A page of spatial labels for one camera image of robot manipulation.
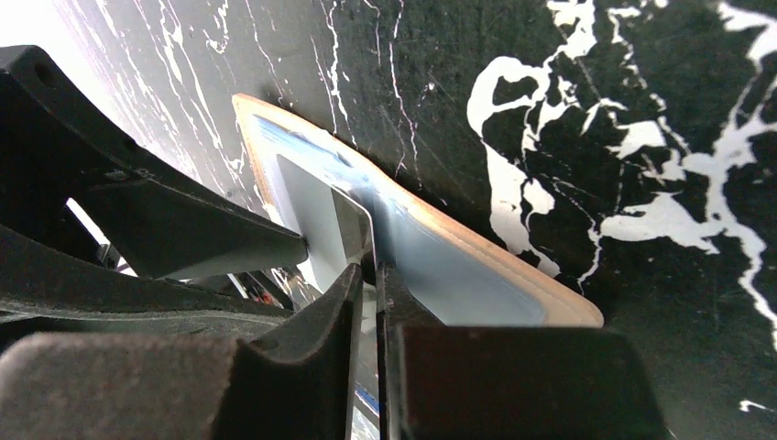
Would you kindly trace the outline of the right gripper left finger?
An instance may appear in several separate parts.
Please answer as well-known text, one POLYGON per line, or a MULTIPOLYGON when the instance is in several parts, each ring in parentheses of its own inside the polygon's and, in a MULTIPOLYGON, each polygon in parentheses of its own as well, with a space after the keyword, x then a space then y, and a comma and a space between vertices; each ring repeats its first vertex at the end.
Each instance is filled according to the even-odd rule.
POLYGON ((254 341, 34 333, 1 356, 4 439, 346 439, 362 271, 254 341))

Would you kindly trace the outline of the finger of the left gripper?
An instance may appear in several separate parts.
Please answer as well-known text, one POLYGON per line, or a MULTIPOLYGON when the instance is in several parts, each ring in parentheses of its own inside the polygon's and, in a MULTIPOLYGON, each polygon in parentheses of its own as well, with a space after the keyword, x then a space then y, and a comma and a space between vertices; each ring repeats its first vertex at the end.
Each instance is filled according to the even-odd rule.
POLYGON ((256 339, 289 311, 96 266, 1 229, 1 337, 39 332, 256 339))
POLYGON ((130 267, 190 279, 303 262, 305 240, 140 147, 34 45, 1 50, 1 223, 65 248, 75 201, 130 267))

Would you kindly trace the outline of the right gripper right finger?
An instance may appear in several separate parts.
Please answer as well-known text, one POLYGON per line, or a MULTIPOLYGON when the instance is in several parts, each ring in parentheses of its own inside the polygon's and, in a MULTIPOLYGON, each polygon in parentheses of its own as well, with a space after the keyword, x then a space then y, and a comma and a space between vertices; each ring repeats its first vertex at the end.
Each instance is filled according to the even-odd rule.
POLYGON ((378 387, 384 439, 664 439, 640 357, 583 327, 443 324, 382 263, 378 387))

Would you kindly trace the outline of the grey card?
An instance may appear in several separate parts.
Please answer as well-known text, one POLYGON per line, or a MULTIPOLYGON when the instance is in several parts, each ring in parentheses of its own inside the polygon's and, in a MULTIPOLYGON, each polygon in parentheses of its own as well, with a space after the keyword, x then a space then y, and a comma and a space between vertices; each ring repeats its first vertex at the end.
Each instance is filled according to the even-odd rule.
POLYGON ((365 283, 376 282, 370 215, 345 193, 283 156, 276 157, 279 213, 303 236, 308 258, 300 264, 305 280, 327 291, 350 264, 361 267, 365 283))

